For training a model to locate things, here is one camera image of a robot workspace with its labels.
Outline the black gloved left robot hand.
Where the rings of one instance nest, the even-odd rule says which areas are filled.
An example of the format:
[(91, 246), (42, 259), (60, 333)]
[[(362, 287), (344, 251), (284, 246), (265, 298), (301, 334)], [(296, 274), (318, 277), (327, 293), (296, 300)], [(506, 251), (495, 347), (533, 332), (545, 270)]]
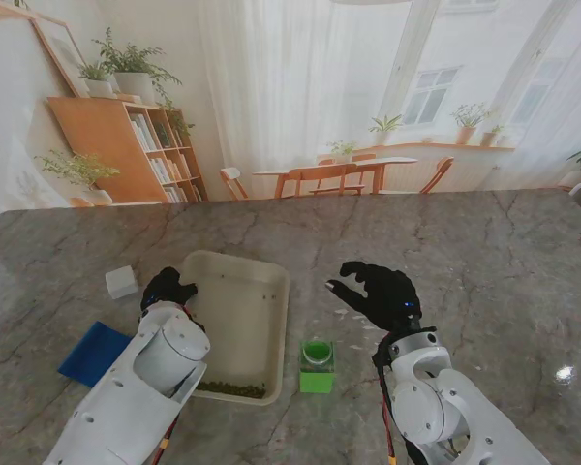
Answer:
[(145, 287), (140, 302), (140, 310), (146, 311), (159, 301), (169, 301), (184, 307), (188, 300), (198, 293), (195, 283), (182, 285), (177, 269), (167, 266), (155, 275)]

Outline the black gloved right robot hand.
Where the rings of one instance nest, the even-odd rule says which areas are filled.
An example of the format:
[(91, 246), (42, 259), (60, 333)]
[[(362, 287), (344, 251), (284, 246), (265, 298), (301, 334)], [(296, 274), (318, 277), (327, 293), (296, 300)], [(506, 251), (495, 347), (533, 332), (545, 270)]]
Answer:
[(339, 274), (353, 275), (355, 282), (363, 285), (365, 295), (335, 279), (328, 280), (325, 286), (376, 327), (391, 333), (421, 329), (420, 300), (404, 272), (376, 264), (344, 262)]

